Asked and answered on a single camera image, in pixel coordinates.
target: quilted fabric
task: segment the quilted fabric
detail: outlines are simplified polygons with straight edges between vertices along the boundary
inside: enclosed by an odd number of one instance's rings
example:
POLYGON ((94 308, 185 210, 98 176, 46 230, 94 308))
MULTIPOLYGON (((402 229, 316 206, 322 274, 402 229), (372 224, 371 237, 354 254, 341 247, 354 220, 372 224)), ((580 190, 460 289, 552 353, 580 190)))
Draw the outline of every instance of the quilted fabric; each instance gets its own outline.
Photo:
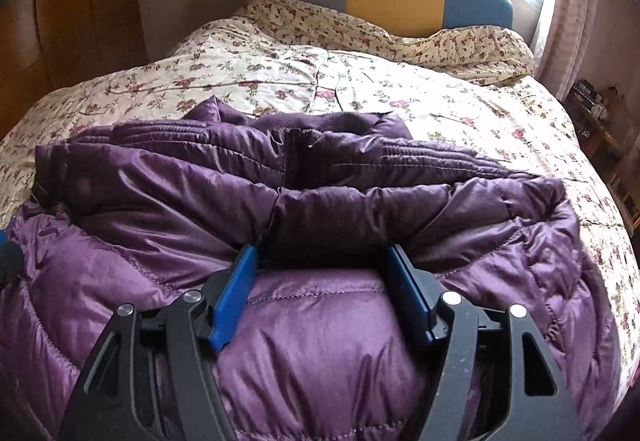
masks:
POLYGON ((438 360, 405 344, 367 265, 390 243, 475 304, 524 304, 584 438, 608 421, 618 337, 560 180, 413 141, 392 114, 249 123, 213 99, 188 116, 36 149, 34 198, 8 229, 28 278, 0 296, 0 399, 44 437, 118 304, 166 305, 259 240, 281 269, 258 277, 216 363, 242 441, 396 439, 438 360))

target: white curtain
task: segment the white curtain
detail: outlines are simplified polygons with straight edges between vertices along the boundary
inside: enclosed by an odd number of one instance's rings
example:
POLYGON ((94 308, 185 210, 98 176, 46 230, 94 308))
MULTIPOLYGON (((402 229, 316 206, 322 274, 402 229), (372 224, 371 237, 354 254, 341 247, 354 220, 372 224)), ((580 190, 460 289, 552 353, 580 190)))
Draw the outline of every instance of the white curtain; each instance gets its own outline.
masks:
POLYGON ((597 4, 598 0, 556 0, 548 32, 540 31, 534 43, 536 79, 558 100, 564 100, 577 77, 597 4))

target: floral quilt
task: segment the floral quilt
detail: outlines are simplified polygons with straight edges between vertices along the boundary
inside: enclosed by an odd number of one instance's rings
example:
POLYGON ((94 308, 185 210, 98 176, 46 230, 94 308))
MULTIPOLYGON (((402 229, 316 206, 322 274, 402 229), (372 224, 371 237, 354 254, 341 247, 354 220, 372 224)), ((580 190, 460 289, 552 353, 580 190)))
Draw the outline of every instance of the floral quilt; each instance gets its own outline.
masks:
POLYGON ((178 118, 217 96, 239 111, 397 111, 417 140, 464 145, 564 180, 580 236, 602 272, 622 353, 619 399, 638 360, 640 277, 622 218, 558 101, 530 75, 513 31, 492 26, 399 38, 291 0, 251 0, 159 62, 44 97, 0 142, 0 228, 30 194, 33 150, 89 126, 178 118))

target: bed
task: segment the bed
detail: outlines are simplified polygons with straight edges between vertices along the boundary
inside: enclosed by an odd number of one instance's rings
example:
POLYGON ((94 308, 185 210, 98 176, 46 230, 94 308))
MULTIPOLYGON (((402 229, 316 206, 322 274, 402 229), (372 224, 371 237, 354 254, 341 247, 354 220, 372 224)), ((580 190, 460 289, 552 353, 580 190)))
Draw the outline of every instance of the bed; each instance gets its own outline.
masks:
POLYGON ((30 196, 34 147, 89 126, 179 118, 216 96, 275 111, 396 111, 417 140, 559 177, 620 338, 618 401, 640 352, 640 278, 622 218, 558 101, 532 78, 509 0, 250 0, 158 62, 52 92, 0 143, 0 229, 30 196))

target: blue gripper pad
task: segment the blue gripper pad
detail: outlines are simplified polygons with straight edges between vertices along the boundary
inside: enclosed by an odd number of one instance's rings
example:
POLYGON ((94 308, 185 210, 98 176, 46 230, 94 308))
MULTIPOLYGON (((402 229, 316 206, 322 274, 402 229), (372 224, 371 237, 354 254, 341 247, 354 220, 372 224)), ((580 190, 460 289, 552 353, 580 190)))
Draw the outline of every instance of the blue gripper pad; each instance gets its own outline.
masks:
POLYGON ((258 253, 255 246, 245 247, 231 267, 233 274, 213 308, 213 327, 209 343, 216 353, 231 341, 246 299, 255 283, 258 253))
MULTIPOLYGON (((430 306, 425 300, 418 286, 420 282, 414 277, 420 275, 416 272, 404 252, 401 253, 395 246, 388 249, 388 262, 382 270, 387 293, 405 336, 415 347, 423 349, 433 344, 435 339, 431 332, 431 312, 435 303, 430 306)), ((439 291, 444 291, 444 288, 439 287, 439 291)))

